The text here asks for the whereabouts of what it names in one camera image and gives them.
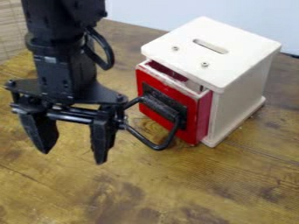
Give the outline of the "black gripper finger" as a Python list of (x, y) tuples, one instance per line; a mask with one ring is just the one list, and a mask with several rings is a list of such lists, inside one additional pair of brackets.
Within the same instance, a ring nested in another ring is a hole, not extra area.
[(94, 119), (89, 125), (90, 149), (97, 165), (108, 160), (108, 151), (114, 145), (117, 129), (108, 119)]
[(56, 122), (45, 114), (20, 114), (18, 118), (36, 149), (48, 154), (60, 136)]

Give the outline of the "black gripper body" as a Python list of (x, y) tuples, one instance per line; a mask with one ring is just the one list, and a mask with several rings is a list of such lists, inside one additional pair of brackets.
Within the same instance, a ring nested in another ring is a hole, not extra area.
[(12, 111), (26, 130), (56, 130), (56, 122), (102, 125), (108, 130), (126, 126), (126, 97), (96, 80), (96, 69), (108, 70), (114, 57), (93, 55), (78, 59), (36, 56), (34, 79), (9, 80), (4, 87), (13, 96)]

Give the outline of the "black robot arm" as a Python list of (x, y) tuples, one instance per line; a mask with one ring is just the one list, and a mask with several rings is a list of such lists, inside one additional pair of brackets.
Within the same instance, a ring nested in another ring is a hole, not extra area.
[(105, 0), (21, 0), (37, 77), (9, 80), (12, 111), (37, 150), (46, 154), (60, 133), (57, 121), (89, 126), (97, 164), (108, 160), (126, 97), (97, 82), (97, 70), (114, 64), (114, 54), (96, 32), (106, 16)]

